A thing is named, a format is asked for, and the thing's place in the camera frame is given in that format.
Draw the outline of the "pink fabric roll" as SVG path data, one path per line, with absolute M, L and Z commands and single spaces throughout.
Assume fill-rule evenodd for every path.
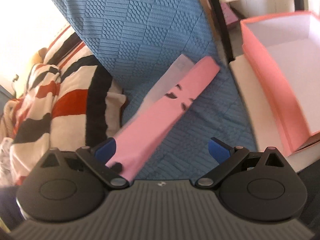
M 138 112 L 114 136 L 116 153 L 106 165 L 120 162 L 124 167 L 121 176 L 132 181 L 219 70 L 210 56 L 193 63 L 180 55 L 149 90 Z

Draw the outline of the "blue textured bedspread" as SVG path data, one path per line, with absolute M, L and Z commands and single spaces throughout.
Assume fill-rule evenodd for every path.
M 210 138 L 230 146 L 257 146 L 248 114 L 227 65 L 171 129 L 136 175 L 142 180 L 196 181 L 218 163 L 208 152 Z

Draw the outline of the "striped red black blanket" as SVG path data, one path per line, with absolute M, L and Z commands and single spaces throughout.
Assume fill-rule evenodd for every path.
M 120 129 L 126 96 L 70 25 L 29 69 L 1 114 L 1 186 L 21 184 L 50 148 L 94 147 Z

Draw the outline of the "brown plush toy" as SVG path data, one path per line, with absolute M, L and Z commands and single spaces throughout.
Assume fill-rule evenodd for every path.
M 31 58 L 30 62 L 32 65 L 43 63 L 46 57 L 47 48 L 41 48 Z

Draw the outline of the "pink open cardboard box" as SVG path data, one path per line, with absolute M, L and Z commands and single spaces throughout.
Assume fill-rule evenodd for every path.
M 289 156 L 319 141 L 319 16 L 297 11 L 240 22 L 245 57 Z

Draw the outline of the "small pink card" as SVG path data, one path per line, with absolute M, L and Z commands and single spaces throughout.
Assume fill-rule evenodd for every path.
M 221 9 L 228 29 L 233 29 L 239 22 L 239 18 L 227 3 L 221 3 Z

